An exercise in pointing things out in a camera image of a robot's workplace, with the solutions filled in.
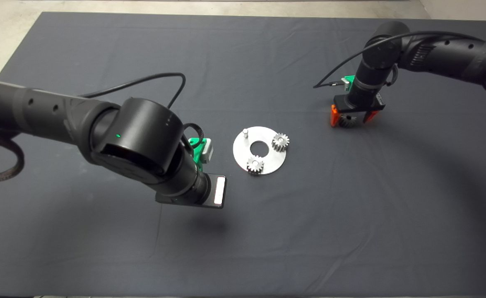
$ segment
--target cable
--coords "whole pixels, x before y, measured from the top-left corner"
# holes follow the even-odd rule
[[[12,151],[17,157],[17,162],[12,168],[9,168],[8,170],[0,173],[0,181],[4,181],[15,177],[22,171],[22,169],[24,168],[24,153],[22,149],[11,139],[1,136],[0,146]]]
[[[389,42],[389,41],[392,41],[392,40],[404,38],[404,37],[407,37],[407,36],[419,36],[419,35],[453,36],[453,37],[460,37],[460,38],[467,38],[467,39],[473,39],[473,40],[483,41],[483,40],[478,39],[478,38],[476,38],[474,36],[469,36],[469,35],[466,35],[466,34],[459,34],[459,33],[455,33],[455,32],[445,32],[445,31],[417,31],[417,32],[409,32],[409,33],[406,33],[406,34],[399,34],[399,35],[396,35],[396,36],[391,36],[389,38],[385,38],[385,39],[383,39],[381,41],[378,41],[376,43],[373,43],[372,45],[367,46],[366,48],[362,49],[358,53],[355,53],[354,55],[350,56],[349,58],[347,58],[343,62],[339,63],[338,66],[335,66],[335,68],[333,68],[332,71],[330,71],[326,76],[324,76],[324,78],[322,78],[320,80],[320,82],[318,82],[315,86],[313,86],[313,88],[320,88],[320,87],[324,87],[324,86],[330,86],[329,83],[323,84],[324,81],[326,81],[330,77],[330,75],[332,75],[339,68],[341,68],[343,65],[345,65],[346,63],[348,63],[350,60],[352,60],[353,58],[361,55],[362,53],[364,53],[366,51],[368,51],[370,49],[373,49],[375,47],[378,47],[378,46],[382,45],[385,42]]]
[[[392,80],[390,82],[386,83],[387,87],[390,87],[390,86],[394,85],[394,83],[396,83],[396,81],[398,80],[398,75],[399,75],[398,66],[397,66],[397,64],[394,64],[392,66]]]
[[[203,129],[195,123],[186,123],[183,126],[184,126],[184,130],[186,130],[186,128],[188,128],[188,127],[191,127],[197,132],[197,134],[199,136],[199,141],[197,143],[195,143],[194,145],[192,145],[192,148],[195,149],[195,148],[199,147],[199,145],[201,145],[201,142],[203,141],[203,139],[205,139],[205,133],[203,132]]]
[[[98,96],[104,96],[105,94],[116,92],[118,90],[129,88],[129,87],[132,87],[134,85],[150,81],[152,79],[160,79],[162,77],[174,77],[174,76],[180,76],[182,78],[182,83],[180,84],[180,87],[177,90],[177,93],[175,93],[175,95],[173,96],[171,101],[169,101],[169,104],[167,105],[167,108],[169,109],[169,108],[171,108],[171,106],[173,105],[173,103],[175,102],[175,100],[177,99],[179,94],[182,92],[182,89],[184,89],[184,85],[186,85],[186,76],[183,73],[160,73],[160,74],[149,75],[149,76],[145,76],[145,77],[140,78],[140,79],[135,79],[133,81],[123,83],[123,84],[118,85],[118,86],[107,88],[105,90],[86,93],[86,94],[80,95],[79,97],[95,98],[95,97],[98,97]]]

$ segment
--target metal plate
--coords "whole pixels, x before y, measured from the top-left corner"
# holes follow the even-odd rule
[[[261,156],[264,165],[260,175],[270,174],[279,169],[285,161],[286,153],[285,151],[277,152],[273,149],[272,141],[277,132],[271,128],[263,126],[249,127],[247,130],[247,138],[245,138],[243,131],[241,131],[234,140],[232,150],[234,153],[234,159],[236,159],[238,165],[243,170],[247,171],[247,160],[253,155],[250,152],[250,146],[255,142],[262,141],[269,147],[269,153],[265,156]]]

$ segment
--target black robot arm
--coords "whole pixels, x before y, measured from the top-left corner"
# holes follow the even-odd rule
[[[480,84],[486,89],[486,42],[472,36],[410,33],[404,23],[391,21],[379,26],[361,53],[363,59],[349,93],[335,96],[334,104],[338,113],[366,112],[365,122],[385,107],[378,93],[395,66]],[[330,85],[323,81],[314,87]]]
[[[120,107],[0,82],[0,137],[19,132],[76,145],[88,162],[156,190],[158,202],[224,205],[226,178],[198,170],[182,121],[156,102]]]

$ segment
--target silver gear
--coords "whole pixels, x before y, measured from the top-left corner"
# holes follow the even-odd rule
[[[289,145],[289,137],[286,134],[276,134],[273,138],[273,149],[278,152],[283,152]]]
[[[258,156],[252,155],[247,161],[247,171],[251,175],[258,175],[263,171],[263,160]]]
[[[352,115],[341,115],[339,118],[339,126],[344,128],[350,128],[357,123],[357,117]]]

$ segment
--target green mount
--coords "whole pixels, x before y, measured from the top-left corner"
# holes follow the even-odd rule
[[[351,85],[353,84],[353,81],[355,80],[355,75],[347,75],[344,77],[344,79],[349,82],[349,84],[347,84],[345,87],[345,90],[349,91],[351,89]]]
[[[199,142],[199,138],[190,138],[190,145],[194,146]],[[193,161],[197,164],[199,171],[203,171],[203,162],[201,161],[201,154],[205,150],[205,146],[207,144],[207,139],[203,138],[203,141],[193,149]]]

